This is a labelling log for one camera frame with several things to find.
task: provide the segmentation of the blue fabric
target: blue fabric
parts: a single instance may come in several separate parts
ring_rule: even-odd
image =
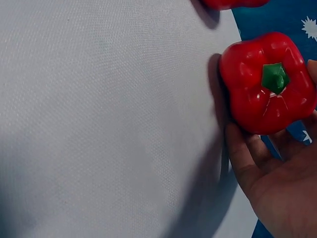
[[[288,35],[297,45],[304,60],[317,60],[317,2],[316,0],[271,0],[258,8],[233,10],[242,40],[250,40],[268,32],[278,31]],[[299,141],[311,142],[300,121],[288,127]],[[278,158],[277,152],[266,136],[267,147]],[[271,238],[270,233],[258,221],[252,238]]]

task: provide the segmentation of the green stem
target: green stem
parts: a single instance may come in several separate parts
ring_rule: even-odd
[[[262,86],[264,88],[278,95],[289,82],[290,78],[286,74],[282,63],[263,65]]]

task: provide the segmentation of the white fabric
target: white fabric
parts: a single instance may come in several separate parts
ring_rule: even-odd
[[[194,0],[0,0],[2,234],[173,233],[212,144],[220,160],[209,58],[240,39],[231,11],[211,29],[201,10]],[[223,216],[233,193],[218,201]],[[256,219],[240,189],[208,231],[221,215],[184,228],[250,237]]]

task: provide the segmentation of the red bell pepper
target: red bell pepper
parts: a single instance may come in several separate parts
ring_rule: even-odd
[[[273,134],[308,117],[317,103],[303,57],[292,40],[269,33],[229,46],[220,58],[232,116],[252,134]]]
[[[235,7],[259,7],[269,0],[203,0],[205,4],[215,10],[227,10]]]

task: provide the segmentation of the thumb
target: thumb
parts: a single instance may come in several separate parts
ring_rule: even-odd
[[[307,64],[307,69],[313,81],[317,84],[317,61],[310,59]]]

